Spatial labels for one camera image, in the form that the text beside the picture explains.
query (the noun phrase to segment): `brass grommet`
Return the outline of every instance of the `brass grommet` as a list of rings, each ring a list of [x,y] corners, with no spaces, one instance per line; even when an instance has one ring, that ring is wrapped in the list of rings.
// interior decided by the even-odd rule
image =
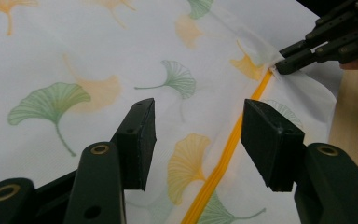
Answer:
[[[91,153],[94,155],[102,155],[109,150],[107,145],[98,145],[91,149]]]
[[[319,146],[316,149],[318,149],[319,152],[323,153],[327,156],[337,156],[339,155],[339,152],[336,148],[329,147],[329,146]]]
[[[0,202],[7,200],[20,191],[20,185],[9,184],[0,188]]]
[[[348,48],[341,48],[341,49],[339,49],[339,52],[340,53],[346,53],[348,51]]]

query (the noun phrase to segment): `zipper tape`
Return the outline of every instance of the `zipper tape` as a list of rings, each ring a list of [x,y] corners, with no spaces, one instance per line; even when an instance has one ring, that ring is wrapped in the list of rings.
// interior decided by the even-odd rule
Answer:
[[[253,93],[251,97],[252,100],[260,99],[264,89],[269,84],[269,80],[271,77],[272,77],[272,72],[268,70],[267,73],[264,75],[263,80],[260,82],[259,86]],[[216,189],[217,185],[219,184],[220,180],[225,174],[226,169],[228,168],[229,162],[231,160],[231,157],[234,153],[234,150],[237,147],[237,144],[241,138],[242,116],[243,114],[240,114],[240,117],[235,123],[235,126],[227,140],[223,154],[220,157],[220,161],[217,163],[216,167],[213,169],[212,173],[209,175],[208,179],[205,181],[204,185],[202,186],[199,194],[194,199],[190,208],[187,210],[187,213],[184,219],[182,220],[182,224],[197,223],[206,204],[209,202],[211,195],[213,194],[214,190]]]

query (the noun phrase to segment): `wooden board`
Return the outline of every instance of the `wooden board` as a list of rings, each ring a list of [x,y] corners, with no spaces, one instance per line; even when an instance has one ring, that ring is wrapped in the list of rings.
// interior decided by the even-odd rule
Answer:
[[[358,70],[344,72],[328,143],[343,149],[358,166]]]

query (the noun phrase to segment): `orange ginkgo leaf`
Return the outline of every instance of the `orange ginkgo leaf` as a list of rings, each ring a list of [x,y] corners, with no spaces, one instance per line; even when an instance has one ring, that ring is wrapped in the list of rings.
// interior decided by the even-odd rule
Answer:
[[[10,11],[14,6],[35,7],[37,6],[37,2],[36,0],[0,0],[0,11],[7,14],[7,20],[8,20],[7,35],[12,34],[13,19],[11,18]]]
[[[124,6],[128,7],[129,9],[136,11],[136,9],[130,5],[128,0],[87,0],[87,1],[92,4],[106,7],[112,14],[113,18],[117,21],[117,23],[124,29],[126,28],[126,25],[124,25],[124,22],[121,21],[118,18],[118,16],[115,14],[116,7],[118,7],[119,5],[124,5]]]
[[[186,47],[194,49],[196,39],[203,35],[196,22],[188,15],[182,15],[175,23],[175,31]]]
[[[81,77],[75,69],[69,64],[66,55],[63,55],[65,65],[70,74],[75,78],[76,84],[81,86],[91,96],[90,102],[84,102],[74,105],[71,111],[74,112],[92,112],[111,105],[121,92],[121,85],[117,76],[111,76],[105,80],[87,80]]]
[[[239,61],[237,60],[230,60],[231,64],[234,65],[238,70],[240,70],[244,75],[248,78],[254,80],[260,80],[262,77],[263,66],[256,66],[249,55],[246,54],[245,50],[242,48],[240,42],[237,40],[238,47],[244,54],[243,58]]]
[[[208,137],[196,133],[176,143],[168,163],[168,196],[174,204],[182,202],[183,191],[192,181],[205,181],[202,157],[210,143]]]

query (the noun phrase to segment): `clamp jaw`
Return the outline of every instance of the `clamp jaw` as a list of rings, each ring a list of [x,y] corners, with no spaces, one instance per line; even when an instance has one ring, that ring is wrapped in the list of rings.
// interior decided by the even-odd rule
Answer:
[[[134,104],[109,142],[83,150],[76,171],[39,189],[0,182],[0,223],[126,223],[124,189],[145,190],[156,143],[154,99]]]
[[[303,139],[270,105],[245,100],[241,141],[266,186],[292,191],[296,182],[301,223],[358,223],[358,167],[338,147]]]
[[[305,40],[280,51],[285,58],[275,64],[280,74],[291,74],[314,62],[358,59],[358,0],[347,0],[315,23]]]

